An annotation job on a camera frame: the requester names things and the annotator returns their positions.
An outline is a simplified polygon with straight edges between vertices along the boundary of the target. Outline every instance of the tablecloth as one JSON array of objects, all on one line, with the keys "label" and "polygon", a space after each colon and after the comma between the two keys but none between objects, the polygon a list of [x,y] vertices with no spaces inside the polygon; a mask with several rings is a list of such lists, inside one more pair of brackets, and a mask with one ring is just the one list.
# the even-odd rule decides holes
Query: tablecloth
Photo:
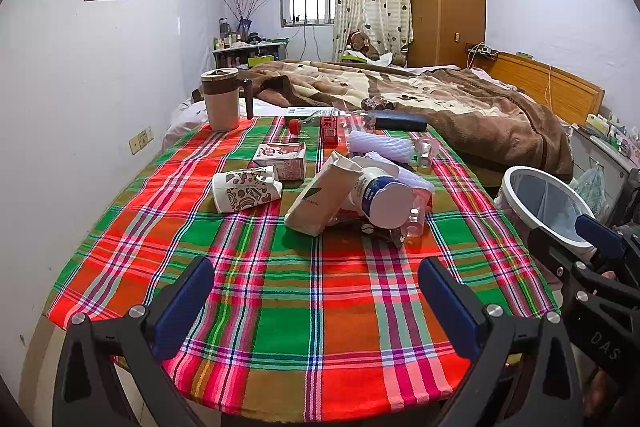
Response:
[{"label": "tablecloth", "polygon": [[[45,313],[65,327],[149,303],[196,255],[214,288],[178,355],[164,368],[184,396],[265,421],[347,420],[443,399],[468,361],[453,352],[417,286],[439,256],[484,303],[540,316],[550,295],[529,254],[476,177],[437,133],[442,151],[418,172],[436,187],[421,238],[401,250],[366,235],[289,230],[282,201],[219,214],[215,172],[245,168],[258,144],[288,140],[284,118],[235,131],[193,131],[149,165],[106,211],[60,273]],[[344,144],[339,152],[346,153]],[[332,150],[307,141],[306,181]]]}]

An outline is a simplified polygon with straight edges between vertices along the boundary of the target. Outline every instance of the wooden wardrobe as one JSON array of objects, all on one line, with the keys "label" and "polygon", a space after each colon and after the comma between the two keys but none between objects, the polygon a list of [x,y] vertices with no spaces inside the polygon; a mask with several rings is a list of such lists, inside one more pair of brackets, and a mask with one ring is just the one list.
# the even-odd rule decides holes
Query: wooden wardrobe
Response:
[{"label": "wooden wardrobe", "polygon": [[408,65],[466,67],[467,43],[484,41],[486,0],[411,0],[414,42]]}]

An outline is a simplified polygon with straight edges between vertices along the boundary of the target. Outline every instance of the red bottle cap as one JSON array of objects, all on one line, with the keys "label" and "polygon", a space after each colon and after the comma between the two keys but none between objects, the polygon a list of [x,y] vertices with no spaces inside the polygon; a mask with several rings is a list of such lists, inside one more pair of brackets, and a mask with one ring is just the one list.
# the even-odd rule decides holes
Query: red bottle cap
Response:
[{"label": "red bottle cap", "polygon": [[293,118],[289,120],[289,132],[291,134],[300,134],[302,131],[302,126],[300,125],[300,120],[298,118]]}]

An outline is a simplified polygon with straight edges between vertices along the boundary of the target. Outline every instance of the screw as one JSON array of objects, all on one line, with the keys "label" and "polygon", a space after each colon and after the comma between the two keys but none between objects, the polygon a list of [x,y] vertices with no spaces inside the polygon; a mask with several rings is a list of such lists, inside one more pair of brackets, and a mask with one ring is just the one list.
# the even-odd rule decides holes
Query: screw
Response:
[{"label": "screw", "polygon": [[129,310],[129,317],[133,317],[134,319],[138,317],[142,317],[146,312],[146,308],[142,304],[138,304],[136,306],[131,307]]},{"label": "screw", "polygon": [[558,324],[558,322],[560,322],[560,314],[557,312],[548,312],[548,314],[546,314],[546,320],[552,324]]},{"label": "screw", "polygon": [[489,304],[486,307],[486,312],[492,317],[502,317],[504,310],[502,309],[502,306],[498,304]]},{"label": "screw", "polygon": [[73,317],[71,317],[71,323],[74,325],[82,324],[84,322],[84,318],[86,317],[83,313],[77,313]]}]

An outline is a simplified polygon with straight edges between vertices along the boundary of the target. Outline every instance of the mug handle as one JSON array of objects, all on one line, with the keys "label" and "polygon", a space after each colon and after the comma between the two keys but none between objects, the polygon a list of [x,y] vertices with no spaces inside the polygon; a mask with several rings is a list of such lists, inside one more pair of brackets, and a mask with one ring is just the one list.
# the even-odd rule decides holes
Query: mug handle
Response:
[{"label": "mug handle", "polygon": [[246,103],[246,117],[254,117],[254,85],[248,78],[238,78],[238,86],[244,90],[244,102]]}]

